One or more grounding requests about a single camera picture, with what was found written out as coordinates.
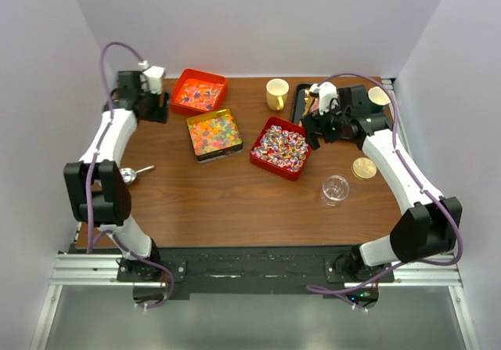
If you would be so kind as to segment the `clear plastic jar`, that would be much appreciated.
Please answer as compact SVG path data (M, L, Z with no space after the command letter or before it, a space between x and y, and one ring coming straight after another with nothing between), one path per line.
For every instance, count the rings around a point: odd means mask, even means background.
M344 177L331 175L322 184L320 198L324 204L334 207L348 197L349 190L349 183Z

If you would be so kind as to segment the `silver metal scoop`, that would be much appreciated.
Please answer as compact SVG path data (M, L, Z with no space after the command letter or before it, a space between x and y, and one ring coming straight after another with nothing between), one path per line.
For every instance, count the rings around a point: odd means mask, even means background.
M120 168L119 172L121 173L122 180L126 185L131 185L135 182L139 175L142 173L146 173L148 171L154 170L156 167L154 165L150 165L144 168L140 168L139 170L135 170L133 168Z

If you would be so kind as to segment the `red tray of lollipops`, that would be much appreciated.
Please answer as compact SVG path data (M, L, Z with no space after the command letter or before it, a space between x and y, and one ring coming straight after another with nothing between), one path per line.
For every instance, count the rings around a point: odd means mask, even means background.
M250 162L295 182L300 178L311 152L302 127L270 117L250 148Z

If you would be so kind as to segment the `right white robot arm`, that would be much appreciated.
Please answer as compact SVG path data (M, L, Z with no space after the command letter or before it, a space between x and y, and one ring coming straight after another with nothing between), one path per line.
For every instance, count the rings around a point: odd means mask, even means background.
M312 85L308 97L318 105L301 118L310 147L319 148L319 137L327 143L354 142L382 174L402 213L387 236L354 246L335 266L365 282L392 262L415 262L458 249L461 203L445 197L419 171L402 148L393 121L374 109L369 91L362 85L336 88L324 82Z

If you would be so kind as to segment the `orange tray of candies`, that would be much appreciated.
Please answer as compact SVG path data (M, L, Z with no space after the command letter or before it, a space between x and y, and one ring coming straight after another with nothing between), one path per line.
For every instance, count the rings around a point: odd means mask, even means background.
M196 116L219 110L228 92L226 77L202 70L185 69L171 92L171 111Z

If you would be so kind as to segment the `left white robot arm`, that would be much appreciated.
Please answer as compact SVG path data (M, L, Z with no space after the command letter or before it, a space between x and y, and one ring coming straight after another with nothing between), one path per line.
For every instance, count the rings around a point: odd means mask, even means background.
M154 241L132 216L132 198L121 173L121 159L140 121L166 123L169 95L163 90L165 69L152 66L117 74L112 101L103 108L99 129L79 161L63 169L74 218L88 226L93 249L95 229L121 250L119 264L145 281L162 276Z

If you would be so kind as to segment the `gold tin of gummies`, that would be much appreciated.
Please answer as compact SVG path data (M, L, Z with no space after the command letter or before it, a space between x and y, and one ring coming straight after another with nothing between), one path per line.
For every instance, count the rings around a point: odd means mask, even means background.
M243 139L230 109L186 119L198 163L228 157L243 150Z

